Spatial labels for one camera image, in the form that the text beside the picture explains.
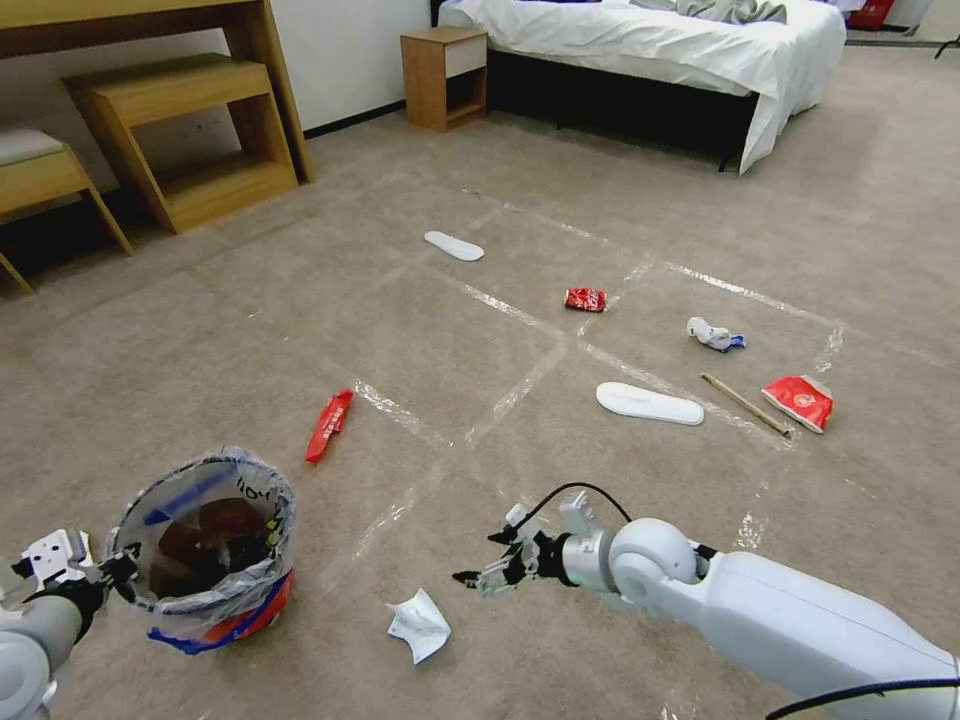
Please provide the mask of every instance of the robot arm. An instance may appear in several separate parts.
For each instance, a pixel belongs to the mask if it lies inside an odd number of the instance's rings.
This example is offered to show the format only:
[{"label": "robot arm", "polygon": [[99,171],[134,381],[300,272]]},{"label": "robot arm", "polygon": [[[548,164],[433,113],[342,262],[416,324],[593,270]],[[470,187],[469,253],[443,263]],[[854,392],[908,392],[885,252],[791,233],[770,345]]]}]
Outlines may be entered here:
[{"label": "robot arm", "polygon": [[[0,720],[47,717],[54,674],[86,634],[111,588],[128,592],[136,549],[94,566],[85,533],[57,530],[10,566],[0,559]],[[8,610],[25,581],[36,592]]]},{"label": "robot arm", "polygon": [[899,680],[953,687],[865,694],[826,709],[850,720],[960,719],[957,658],[860,595],[746,552],[721,553],[669,523],[600,526],[581,491],[564,501],[553,538],[523,506],[507,514],[500,561],[454,579],[493,596],[524,577],[555,577],[607,600],[697,628],[718,652],[801,697]]}]

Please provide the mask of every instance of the black cable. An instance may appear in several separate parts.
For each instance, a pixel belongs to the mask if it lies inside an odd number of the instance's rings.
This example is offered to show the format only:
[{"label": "black cable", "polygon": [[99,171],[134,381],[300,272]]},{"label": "black cable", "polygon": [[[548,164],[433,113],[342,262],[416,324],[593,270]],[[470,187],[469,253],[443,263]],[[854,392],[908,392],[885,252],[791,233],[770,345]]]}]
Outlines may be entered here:
[{"label": "black cable", "polygon": [[544,505],[546,505],[548,502],[553,500],[557,495],[562,493],[564,490],[569,490],[572,487],[585,487],[590,490],[595,490],[596,492],[603,495],[607,500],[609,500],[610,504],[620,511],[620,514],[623,515],[623,517],[626,519],[627,522],[631,521],[631,517],[627,514],[627,511],[624,510],[623,507],[620,505],[620,503],[614,500],[613,497],[610,495],[610,493],[608,493],[603,488],[597,487],[596,485],[591,485],[590,483],[564,483],[560,487],[557,487],[551,490],[550,493],[543,500],[541,500],[536,504],[536,506],[534,506],[533,510],[531,510],[526,515],[524,515],[523,520],[521,520],[520,522],[518,522],[516,525],[513,526],[514,532],[522,528],[524,525],[526,525],[527,521],[529,521],[530,518],[532,518],[538,512],[543,510]]},{"label": "black cable", "polygon": [[787,715],[810,710],[821,705],[840,702],[841,700],[853,700],[854,698],[865,695],[883,695],[885,692],[894,690],[927,690],[932,688],[960,687],[960,678],[939,678],[931,680],[893,680],[891,682],[872,683],[870,685],[859,685],[857,687],[847,688],[846,690],[837,690],[832,693],[824,693],[816,697],[807,698],[795,702],[791,705],[785,705],[779,710],[774,710],[767,715],[767,720],[780,720]]}]

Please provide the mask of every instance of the wooden nightstand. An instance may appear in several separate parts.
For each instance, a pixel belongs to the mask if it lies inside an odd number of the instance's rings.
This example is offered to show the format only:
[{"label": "wooden nightstand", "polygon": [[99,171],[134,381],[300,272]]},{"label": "wooden nightstand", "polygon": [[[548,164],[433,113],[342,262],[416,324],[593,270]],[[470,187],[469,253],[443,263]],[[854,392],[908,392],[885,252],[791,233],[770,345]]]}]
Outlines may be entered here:
[{"label": "wooden nightstand", "polygon": [[487,105],[487,33],[439,27],[400,36],[407,120],[433,130],[483,115]]}]

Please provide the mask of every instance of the white wall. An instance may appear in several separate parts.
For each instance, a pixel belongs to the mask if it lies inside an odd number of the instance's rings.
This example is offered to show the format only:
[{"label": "white wall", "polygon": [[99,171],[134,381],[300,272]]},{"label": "white wall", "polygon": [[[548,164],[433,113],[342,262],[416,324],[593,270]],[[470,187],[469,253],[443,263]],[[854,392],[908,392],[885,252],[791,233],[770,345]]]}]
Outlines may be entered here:
[{"label": "white wall", "polygon": [[[304,130],[400,100],[400,33],[427,27],[430,15],[428,0],[273,0],[273,12]],[[116,187],[61,78],[226,51],[216,30],[2,60],[0,127],[31,125],[61,138],[98,187]],[[224,109],[158,123],[139,139],[148,159],[164,165],[239,146]]]},{"label": "white wall", "polygon": [[400,33],[428,0],[273,0],[304,130],[403,98]]},{"label": "white wall", "polygon": [[960,0],[934,0],[923,16],[917,37],[944,42],[953,40],[957,35],[960,35]]}]

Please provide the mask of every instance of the red snack wrapper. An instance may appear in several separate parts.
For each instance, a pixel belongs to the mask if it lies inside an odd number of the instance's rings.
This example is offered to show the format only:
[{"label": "red snack wrapper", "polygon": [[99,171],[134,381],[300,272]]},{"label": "red snack wrapper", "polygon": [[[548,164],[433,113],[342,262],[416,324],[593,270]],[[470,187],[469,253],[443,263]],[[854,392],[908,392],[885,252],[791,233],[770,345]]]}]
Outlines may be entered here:
[{"label": "red snack wrapper", "polygon": [[833,412],[830,388],[809,375],[788,375],[767,385],[763,396],[794,420],[815,433],[822,433]]},{"label": "red snack wrapper", "polygon": [[343,427],[343,419],[352,399],[352,392],[341,390],[327,401],[320,417],[317,418],[317,427],[314,428],[313,435],[310,436],[310,442],[307,443],[307,454],[304,455],[304,460],[314,465],[317,464],[320,456],[323,455],[323,451],[327,449],[327,441],[330,436],[335,432],[340,432],[340,428]]},{"label": "red snack wrapper", "polygon": [[570,288],[563,299],[563,304],[574,310],[603,312],[607,306],[607,294],[603,290],[593,288]]}]

